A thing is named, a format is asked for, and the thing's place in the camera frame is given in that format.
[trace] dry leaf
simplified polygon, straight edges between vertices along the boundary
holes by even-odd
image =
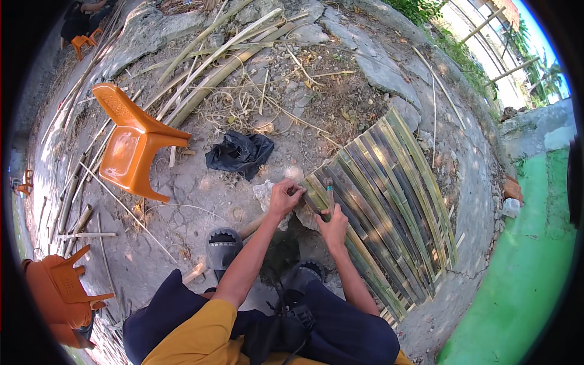
[[[343,108],[340,108],[340,113],[347,121],[351,121],[351,116]]]

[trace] sky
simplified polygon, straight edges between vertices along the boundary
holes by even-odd
[[[531,51],[533,54],[536,51],[539,53],[541,57],[545,55],[547,57],[547,66],[549,67],[554,61],[557,59],[554,49],[552,48],[550,42],[548,41],[547,37],[545,36],[543,29],[539,26],[537,20],[531,15],[531,12],[527,9],[525,4],[520,0],[511,0],[517,10],[519,10],[519,14],[523,19],[525,19],[525,25],[527,26],[527,30],[529,31],[529,41],[527,43],[531,47]],[[562,76],[564,82],[560,88],[562,95],[564,98],[567,98],[569,95],[568,92],[568,83],[566,79]],[[550,96],[550,102],[553,103],[558,100],[557,96]]]

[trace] wooden post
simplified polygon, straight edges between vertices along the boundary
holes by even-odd
[[[539,56],[537,56],[536,58],[532,58],[532,59],[530,59],[528,62],[524,62],[524,63],[520,64],[519,66],[517,66],[516,68],[514,68],[514,69],[510,69],[510,70],[508,70],[506,73],[504,73],[504,74],[502,74],[502,75],[499,75],[499,76],[497,76],[496,78],[494,78],[493,80],[491,80],[491,81],[487,82],[487,83],[486,83],[485,85],[483,85],[483,86],[489,86],[489,85],[490,85],[490,84],[492,84],[493,82],[495,82],[495,81],[498,81],[498,80],[502,79],[503,77],[505,77],[505,76],[508,76],[508,75],[510,75],[510,74],[512,74],[512,73],[514,73],[515,71],[519,70],[519,69],[522,69],[522,68],[524,68],[524,67],[527,67],[527,66],[529,66],[530,64],[532,64],[533,62],[535,62],[535,61],[538,61],[539,59],[540,59],[540,57],[539,57]]]
[[[488,17],[484,22],[481,23],[481,25],[479,25],[478,27],[476,27],[469,35],[467,35],[466,37],[464,37],[464,39],[460,42],[460,43],[464,43],[467,40],[470,39],[470,37],[472,37],[473,35],[477,34],[485,25],[487,25],[490,21],[492,21],[493,19],[495,19],[496,17],[498,17],[503,10],[505,10],[506,7],[502,7],[499,10],[497,10],[496,12],[494,12],[493,14],[491,14],[490,17]]]

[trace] yellow shirt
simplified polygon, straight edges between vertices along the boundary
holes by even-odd
[[[221,299],[210,300],[166,336],[142,361],[142,365],[249,365],[249,358],[241,353],[243,336],[237,340],[229,339],[236,316],[237,310],[231,303]],[[288,356],[283,352],[272,353],[263,365],[281,365]],[[323,363],[294,356],[289,364]],[[396,364],[412,363],[400,350]]]

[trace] chair backrest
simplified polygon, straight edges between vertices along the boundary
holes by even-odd
[[[143,133],[168,133],[169,127],[140,109],[116,85],[104,82],[95,85],[92,91],[103,110],[118,126],[134,127]]]

